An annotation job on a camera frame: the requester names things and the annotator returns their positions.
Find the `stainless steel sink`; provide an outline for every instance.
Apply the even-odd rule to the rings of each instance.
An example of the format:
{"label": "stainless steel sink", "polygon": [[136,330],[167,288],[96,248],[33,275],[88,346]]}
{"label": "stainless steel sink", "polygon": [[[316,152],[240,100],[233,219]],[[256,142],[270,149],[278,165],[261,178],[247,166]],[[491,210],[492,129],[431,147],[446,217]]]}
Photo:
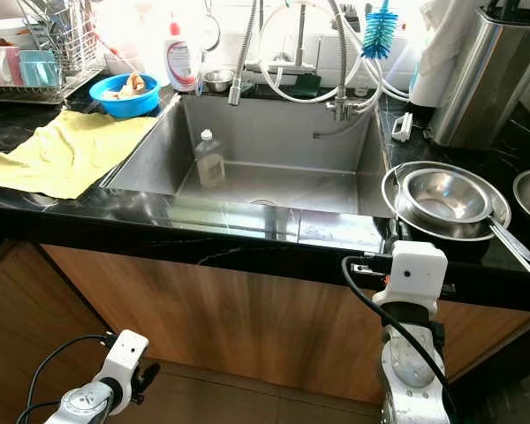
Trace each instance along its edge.
{"label": "stainless steel sink", "polygon": [[[104,186],[210,200],[390,216],[375,114],[334,121],[323,104],[175,96],[152,132]],[[193,146],[209,128],[223,143],[226,181],[204,188]]]}

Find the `wooden cabinet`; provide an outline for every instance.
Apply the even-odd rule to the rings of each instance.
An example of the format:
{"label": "wooden cabinet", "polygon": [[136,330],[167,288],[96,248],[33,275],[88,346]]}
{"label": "wooden cabinet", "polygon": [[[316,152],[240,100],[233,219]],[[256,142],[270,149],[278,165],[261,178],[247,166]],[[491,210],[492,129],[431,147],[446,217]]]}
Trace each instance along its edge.
{"label": "wooden cabinet", "polygon": [[[47,355],[76,336],[98,332],[104,332],[102,323],[41,253],[12,244],[0,257],[0,424],[12,424],[24,409],[31,377]],[[94,342],[71,346],[44,368],[34,401],[60,398],[89,381],[105,353]],[[51,411],[36,412],[32,422],[43,422]]]}
{"label": "wooden cabinet", "polygon": [[[45,250],[115,330],[148,356],[378,403],[381,325],[345,287],[58,246]],[[449,376],[530,313],[440,302]]]}

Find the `sink drain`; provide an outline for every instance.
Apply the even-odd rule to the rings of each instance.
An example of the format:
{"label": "sink drain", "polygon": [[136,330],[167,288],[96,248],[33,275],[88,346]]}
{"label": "sink drain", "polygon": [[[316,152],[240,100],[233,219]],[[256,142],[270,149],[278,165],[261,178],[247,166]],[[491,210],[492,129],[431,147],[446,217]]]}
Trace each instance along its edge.
{"label": "sink drain", "polygon": [[250,203],[253,203],[254,205],[263,206],[277,206],[274,201],[268,201],[267,199],[255,199],[254,201],[250,201]]}

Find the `blue cup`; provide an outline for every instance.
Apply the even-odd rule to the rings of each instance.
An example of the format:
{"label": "blue cup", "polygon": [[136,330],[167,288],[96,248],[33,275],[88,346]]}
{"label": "blue cup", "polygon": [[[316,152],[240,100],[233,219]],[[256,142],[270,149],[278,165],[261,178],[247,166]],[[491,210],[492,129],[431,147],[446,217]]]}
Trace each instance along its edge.
{"label": "blue cup", "polygon": [[28,87],[54,87],[61,82],[59,65],[48,50],[20,50],[19,70]]}

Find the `wire dish rack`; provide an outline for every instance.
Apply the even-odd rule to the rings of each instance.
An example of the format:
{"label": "wire dish rack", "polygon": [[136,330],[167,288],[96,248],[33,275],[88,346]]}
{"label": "wire dish rack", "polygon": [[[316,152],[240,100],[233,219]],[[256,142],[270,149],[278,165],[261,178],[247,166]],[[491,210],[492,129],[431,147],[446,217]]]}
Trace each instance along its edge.
{"label": "wire dish rack", "polygon": [[52,0],[18,0],[39,50],[50,50],[60,83],[52,87],[0,86],[0,102],[61,104],[103,68],[89,0],[70,0],[55,9]]}

